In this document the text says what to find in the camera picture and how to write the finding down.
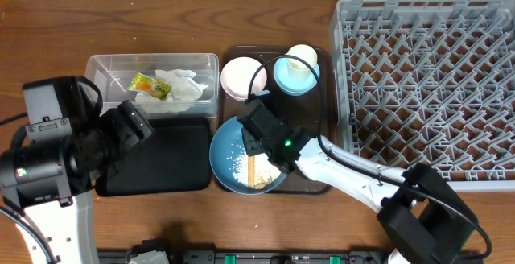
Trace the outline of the white napkin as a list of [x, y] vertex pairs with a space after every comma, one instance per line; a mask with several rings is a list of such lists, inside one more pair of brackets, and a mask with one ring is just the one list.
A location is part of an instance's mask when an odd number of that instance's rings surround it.
[[131, 85], [130, 90], [135, 91], [135, 102], [147, 113], [180, 113], [190, 109], [194, 102], [200, 99], [206, 84], [193, 80], [196, 74], [192, 70], [174, 69], [170, 71], [156, 69], [153, 79], [161, 80], [171, 87], [170, 92], [163, 98], [152, 97], [142, 89], [137, 90]]

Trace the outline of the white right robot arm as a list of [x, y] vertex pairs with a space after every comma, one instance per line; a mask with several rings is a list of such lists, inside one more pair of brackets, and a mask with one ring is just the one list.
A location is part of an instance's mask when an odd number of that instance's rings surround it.
[[462, 249], [479, 221], [431, 167], [385, 167], [301, 128], [255, 138], [242, 132], [250, 155], [264, 154], [284, 173], [341, 190], [377, 214], [395, 246], [390, 263], [456, 263], [472, 260]]

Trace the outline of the cream white cup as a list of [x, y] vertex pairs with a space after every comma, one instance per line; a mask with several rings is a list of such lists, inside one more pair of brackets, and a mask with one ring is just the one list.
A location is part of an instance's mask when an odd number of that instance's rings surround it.
[[287, 55], [293, 56], [287, 59], [289, 76], [300, 81], [307, 80], [311, 75], [310, 68], [314, 68], [318, 62], [315, 49], [306, 44], [297, 44], [289, 49]]

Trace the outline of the yellow green snack wrapper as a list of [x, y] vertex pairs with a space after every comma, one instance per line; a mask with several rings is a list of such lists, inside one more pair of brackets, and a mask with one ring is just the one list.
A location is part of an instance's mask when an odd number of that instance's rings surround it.
[[171, 86], [157, 77], [147, 76], [138, 72], [127, 89], [164, 100], [171, 91]]

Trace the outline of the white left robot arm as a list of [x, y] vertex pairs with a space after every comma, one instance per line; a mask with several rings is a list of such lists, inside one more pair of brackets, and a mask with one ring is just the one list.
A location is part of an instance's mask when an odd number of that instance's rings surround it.
[[23, 85], [28, 124], [1, 155], [1, 212], [34, 263], [97, 263], [92, 189], [154, 130], [130, 101], [103, 111], [83, 76]]

